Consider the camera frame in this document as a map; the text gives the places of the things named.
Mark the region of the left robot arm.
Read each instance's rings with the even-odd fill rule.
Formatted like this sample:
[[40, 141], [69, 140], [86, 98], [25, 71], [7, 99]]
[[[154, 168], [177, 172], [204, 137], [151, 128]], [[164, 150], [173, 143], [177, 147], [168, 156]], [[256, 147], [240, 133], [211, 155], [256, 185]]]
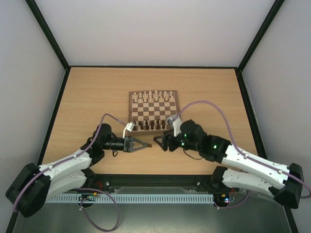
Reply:
[[111, 150], [116, 156], [118, 151], [132, 153], [147, 147], [150, 144], [132, 136], [117, 137], [109, 124], [100, 124], [73, 154], [45, 165], [25, 165], [5, 196], [13, 204], [13, 211], [30, 217], [51, 198], [82, 187], [87, 181], [88, 169], [104, 158], [105, 150]]

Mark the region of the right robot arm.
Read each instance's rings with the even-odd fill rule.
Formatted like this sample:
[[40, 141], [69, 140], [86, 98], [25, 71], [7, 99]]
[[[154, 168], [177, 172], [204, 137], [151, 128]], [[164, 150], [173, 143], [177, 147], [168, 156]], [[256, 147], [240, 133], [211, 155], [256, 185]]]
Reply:
[[197, 152], [203, 159], [217, 162], [210, 181], [217, 190], [246, 189], [267, 195], [277, 203], [291, 209], [299, 207], [302, 193], [302, 167], [268, 161], [236, 147], [231, 141], [204, 132], [192, 120], [174, 123], [173, 128], [154, 141], [164, 151]]

